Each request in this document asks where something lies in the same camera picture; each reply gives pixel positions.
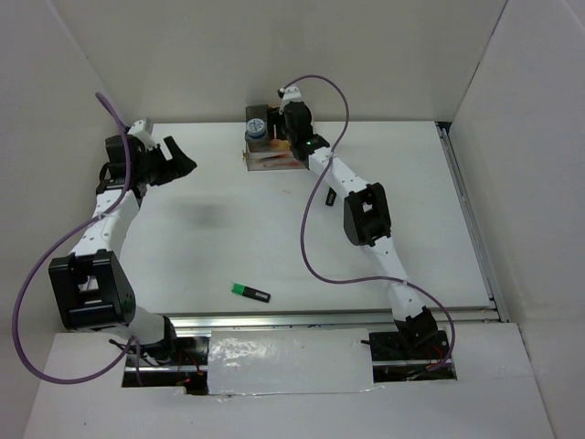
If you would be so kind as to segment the blue tape roll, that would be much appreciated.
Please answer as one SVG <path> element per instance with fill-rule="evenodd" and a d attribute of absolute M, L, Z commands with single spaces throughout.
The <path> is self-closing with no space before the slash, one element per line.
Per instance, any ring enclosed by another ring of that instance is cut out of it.
<path fill-rule="evenodd" d="M 246 122 L 245 139 L 247 142 L 263 142 L 268 139 L 267 122 L 254 117 Z"/>

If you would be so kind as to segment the clear red pen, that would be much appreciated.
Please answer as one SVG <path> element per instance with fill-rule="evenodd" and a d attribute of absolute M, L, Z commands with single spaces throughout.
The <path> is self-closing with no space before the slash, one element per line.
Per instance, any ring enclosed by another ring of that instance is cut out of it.
<path fill-rule="evenodd" d="M 270 155 L 270 156 L 262 157 L 262 158 L 257 159 L 257 161 L 260 163 L 264 163 L 264 162 L 270 162 L 273 160 L 285 160 L 285 159 L 290 159 L 290 158 L 292 158 L 291 155 L 279 154 L 279 155 Z"/>

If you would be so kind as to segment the red gel pen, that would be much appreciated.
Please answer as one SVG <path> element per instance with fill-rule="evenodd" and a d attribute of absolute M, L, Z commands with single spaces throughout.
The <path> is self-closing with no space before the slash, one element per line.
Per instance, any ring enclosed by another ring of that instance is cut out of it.
<path fill-rule="evenodd" d="M 279 161 L 279 162 L 262 162 L 262 169 L 283 170 L 283 169 L 302 169 L 303 164 L 298 161 Z"/>

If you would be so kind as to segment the yellow black highlighter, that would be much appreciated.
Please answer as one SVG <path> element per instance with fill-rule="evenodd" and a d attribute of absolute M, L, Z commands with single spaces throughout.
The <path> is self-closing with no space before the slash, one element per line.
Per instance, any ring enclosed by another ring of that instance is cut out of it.
<path fill-rule="evenodd" d="M 335 204 L 336 198 L 337 198 L 336 192 L 330 187 L 328 189 L 328 192 L 327 192 L 327 195 L 326 195 L 325 205 L 327 207 L 333 207 L 333 205 Z"/>

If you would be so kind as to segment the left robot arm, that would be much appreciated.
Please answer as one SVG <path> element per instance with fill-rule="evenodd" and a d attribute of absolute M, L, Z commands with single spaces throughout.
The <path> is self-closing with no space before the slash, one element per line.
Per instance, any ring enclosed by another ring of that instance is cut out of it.
<path fill-rule="evenodd" d="M 176 330 L 168 317 L 137 304 L 120 253 L 147 189 L 185 177 L 197 164 L 171 136 L 147 148 L 134 135 L 115 135 L 105 147 L 108 160 L 96 188 L 96 221 L 68 255 L 52 259 L 48 267 L 58 313 L 71 331 L 136 337 L 152 359 L 168 365 L 180 354 Z"/>

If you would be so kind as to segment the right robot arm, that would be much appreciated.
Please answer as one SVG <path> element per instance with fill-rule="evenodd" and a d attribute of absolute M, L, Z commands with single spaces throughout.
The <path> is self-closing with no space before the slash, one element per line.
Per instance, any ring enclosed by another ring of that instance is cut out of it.
<path fill-rule="evenodd" d="M 410 359 L 420 358 L 429 350 L 438 326 L 420 291 L 407 281 L 392 239 L 384 187 L 359 177 L 335 155 L 314 131 L 311 111 L 301 99 L 283 102 L 279 114 L 294 158 L 343 199 L 346 237 L 376 265 L 374 278 L 389 282 L 387 296 L 400 333 L 400 351 Z"/>

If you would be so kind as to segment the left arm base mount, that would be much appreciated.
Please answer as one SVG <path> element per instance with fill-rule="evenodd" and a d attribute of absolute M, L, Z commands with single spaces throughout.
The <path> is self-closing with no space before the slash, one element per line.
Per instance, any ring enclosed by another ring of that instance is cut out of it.
<path fill-rule="evenodd" d="M 177 387 L 186 394 L 208 395 L 207 369 L 210 337 L 180 337 L 167 317 L 161 340 L 132 345 L 126 356 L 123 388 Z"/>

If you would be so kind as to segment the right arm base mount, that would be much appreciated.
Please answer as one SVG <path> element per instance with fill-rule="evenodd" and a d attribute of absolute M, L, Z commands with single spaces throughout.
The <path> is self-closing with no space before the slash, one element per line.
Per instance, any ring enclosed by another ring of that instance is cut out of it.
<path fill-rule="evenodd" d="M 376 384 L 456 379 L 455 367 L 450 359 L 444 366 L 433 369 L 443 361 L 451 347 L 444 329 L 418 348 L 408 347 L 397 329 L 369 332 L 360 343 L 369 350 Z"/>

